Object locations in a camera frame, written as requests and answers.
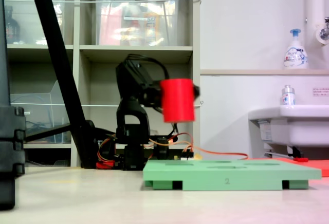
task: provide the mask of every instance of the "faucet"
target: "faucet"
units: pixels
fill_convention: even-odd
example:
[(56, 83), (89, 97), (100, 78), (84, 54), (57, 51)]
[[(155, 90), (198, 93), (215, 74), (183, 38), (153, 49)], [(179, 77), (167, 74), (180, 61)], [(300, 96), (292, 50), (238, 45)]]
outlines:
[(323, 40), (329, 40), (329, 17), (325, 17), (324, 21), (327, 25), (327, 28), (324, 28), (320, 31), (320, 37)]

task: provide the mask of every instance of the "black stand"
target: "black stand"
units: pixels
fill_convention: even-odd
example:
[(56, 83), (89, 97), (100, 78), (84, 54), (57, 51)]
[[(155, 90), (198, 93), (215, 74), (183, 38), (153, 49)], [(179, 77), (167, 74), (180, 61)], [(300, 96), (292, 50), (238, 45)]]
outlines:
[(0, 208), (15, 205), (14, 179), (24, 174), (23, 141), (71, 131), (82, 167), (96, 168), (98, 144), (96, 138), (107, 131), (97, 129), (83, 115), (78, 91), (69, 65), (64, 41), (52, 0), (34, 0), (47, 40), (51, 61), (62, 92), (70, 123), (32, 134), (25, 138), (25, 117), (22, 108), (10, 106), (8, 57), (5, 32), (4, 0), (0, 0)]
[(4, 0), (0, 0), (0, 209), (15, 206), (15, 178), (24, 174), (25, 117), (10, 106)]

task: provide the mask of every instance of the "red mat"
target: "red mat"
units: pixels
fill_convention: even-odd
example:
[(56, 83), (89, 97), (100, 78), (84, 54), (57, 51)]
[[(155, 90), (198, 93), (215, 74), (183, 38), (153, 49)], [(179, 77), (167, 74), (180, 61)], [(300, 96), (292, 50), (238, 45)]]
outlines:
[(322, 177), (329, 177), (329, 160), (319, 160), (319, 161), (310, 160), (308, 162), (297, 162), (297, 161), (293, 161), (293, 160), (286, 159), (286, 158), (276, 158), (276, 159), (269, 159), (269, 160), (285, 161), (285, 162), (292, 163), (292, 164), (297, 164), (297, 165), (301, 165), (301, 166), (309, 166), (309, 167), (313, 167), (315, 169), (321, 169)]

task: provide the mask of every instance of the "soap dispenser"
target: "soap dispenser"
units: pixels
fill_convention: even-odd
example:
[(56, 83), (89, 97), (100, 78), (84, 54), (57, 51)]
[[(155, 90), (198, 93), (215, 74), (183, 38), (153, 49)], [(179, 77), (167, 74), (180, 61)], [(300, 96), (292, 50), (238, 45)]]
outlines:
[(293, 34), (293, 41), (288, 47), (286, 56), (283, 61), (283, 66), (285, 69), (308, 68), (307, 53), (298, 39), (298, 34), (300, 32), (300, 29), (293, 29), (290, 31), (290, 33)]

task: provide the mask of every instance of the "shelf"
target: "shelf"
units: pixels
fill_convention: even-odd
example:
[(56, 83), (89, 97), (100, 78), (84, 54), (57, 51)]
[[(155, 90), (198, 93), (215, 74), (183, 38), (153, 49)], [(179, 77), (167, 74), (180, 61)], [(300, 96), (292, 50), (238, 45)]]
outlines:
[(226, 70), (226, 69), (203, 69), (200, 71), (201, 75), (317, 75), (317, 76), (328, 76), (329, 69), (273, 69), (273, 70)]
[(25, 143), (24, 148), (71, 148), (70, 143)]
[(136, 53), (155, 58), (164, 64), (185, 64), (190, 60), (193, 47), (81, 45), (80, 51), (91, 62), (97, 63), (120, 63), (129, 53)]
[[(184, 148), (186, 148), (187, 144), (174, 144), (174, 145), (170, 145), (169, 149), (176, 149), (176, 150), (183, 150)], [(125, 147), (125, 144), (116, 144), (115, 148), (117, 150), (123, 150)]]
[[(66, 45), (70, 62), (73, 61), (73, 45)], [(7, 44), (8, 59), (11, 63), (50, 63), (47, 45), (37, 44)]]

